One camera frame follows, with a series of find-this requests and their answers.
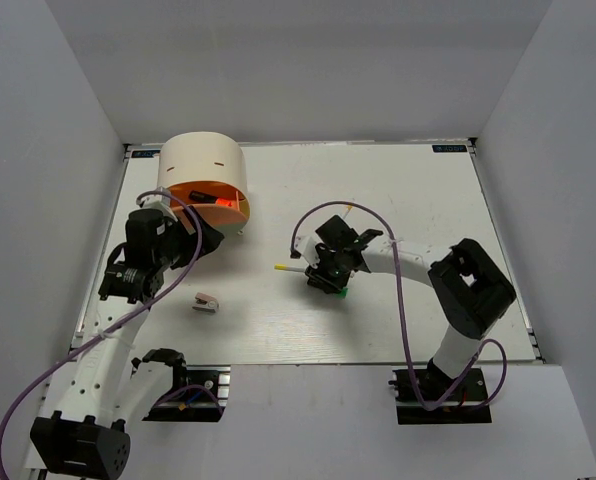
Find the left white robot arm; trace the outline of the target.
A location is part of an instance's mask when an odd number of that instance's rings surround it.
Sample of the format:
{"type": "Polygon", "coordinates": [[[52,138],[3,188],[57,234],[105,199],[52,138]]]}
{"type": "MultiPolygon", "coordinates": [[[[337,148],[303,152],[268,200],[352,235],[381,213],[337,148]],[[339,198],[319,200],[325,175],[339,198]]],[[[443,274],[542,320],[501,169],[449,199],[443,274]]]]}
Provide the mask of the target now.
{"type": "Polygon", "coordinates": [[[224,236],[191,206],[178,214],[159,207],[131,212],[125,240],[112,250],[98,290],[94,324],[70,385],[30,438],[46,469],[85,479],[117,479],[131,449],[130,426],[157,400],[189,387],[182,353],[159,348],[132,355],[169,270],[188,269],[224,236]]]}

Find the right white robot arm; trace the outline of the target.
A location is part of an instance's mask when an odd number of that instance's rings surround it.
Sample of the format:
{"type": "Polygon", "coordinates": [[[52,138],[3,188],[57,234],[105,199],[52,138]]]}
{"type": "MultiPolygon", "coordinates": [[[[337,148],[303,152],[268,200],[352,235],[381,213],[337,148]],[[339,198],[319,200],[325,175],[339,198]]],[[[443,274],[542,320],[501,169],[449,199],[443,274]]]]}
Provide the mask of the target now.
{"type": "Polygon", "coordinates": [[[378,229],[357,233],[339,215],[313,236],[297,236],[291,254],[307,262],[308,285],[339,294],[358,272],[390,274],[430,287],[448,327],[429,360],[425,382],[450,399],[466,385],[463,370],[495,323],[516,301],[511,282],[475,240],[436,248],[395,240],[378,229]]]}

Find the pink highlighter black body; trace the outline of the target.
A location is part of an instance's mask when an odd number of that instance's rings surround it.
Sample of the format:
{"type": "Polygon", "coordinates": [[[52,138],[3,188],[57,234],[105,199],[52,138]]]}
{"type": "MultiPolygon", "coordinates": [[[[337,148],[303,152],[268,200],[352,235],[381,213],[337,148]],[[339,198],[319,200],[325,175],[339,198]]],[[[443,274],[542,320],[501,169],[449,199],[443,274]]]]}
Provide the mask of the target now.
{"type": "Polygon", "coordinates": [[[229,208],[233,208],[234,207],[234,203],[232,200],[229,199],[224,199],[224,198],[218,198],[215,202],[216,205],[220,205],[220,206],[225,206],[225,207],[229,207],[229,208]]]}

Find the orange highlighter black body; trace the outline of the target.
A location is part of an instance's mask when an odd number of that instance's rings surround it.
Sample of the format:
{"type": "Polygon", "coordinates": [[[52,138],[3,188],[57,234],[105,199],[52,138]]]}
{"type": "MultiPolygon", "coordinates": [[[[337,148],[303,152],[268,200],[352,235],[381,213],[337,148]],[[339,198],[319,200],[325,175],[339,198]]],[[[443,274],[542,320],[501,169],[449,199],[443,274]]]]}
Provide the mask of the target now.
{"type": "Polygon", "coordinates": [[[213,204],[213,203],[216,202],[217,197],[214,196],[214,195],[210,195],[208,193],[205,193],[205,192],[200,192],[200,191],[197,191],[197,190],[192,190],[189,193],[189,199],[192,202],[195,202],[195,203],[213,204]]]}

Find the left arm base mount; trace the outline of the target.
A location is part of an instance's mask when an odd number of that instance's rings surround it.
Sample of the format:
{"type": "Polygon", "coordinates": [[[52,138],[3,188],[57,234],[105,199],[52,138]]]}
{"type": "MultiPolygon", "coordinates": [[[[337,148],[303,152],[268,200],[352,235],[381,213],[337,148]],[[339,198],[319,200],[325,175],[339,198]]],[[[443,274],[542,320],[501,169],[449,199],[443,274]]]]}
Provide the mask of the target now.
{"type": "Polygon", "coordinates": [[[176,395],[153,407],[144,418],[159,423],[217,423],[226,409],[230,388],[230,366],[188,366],[183,386],[176,395]]]}

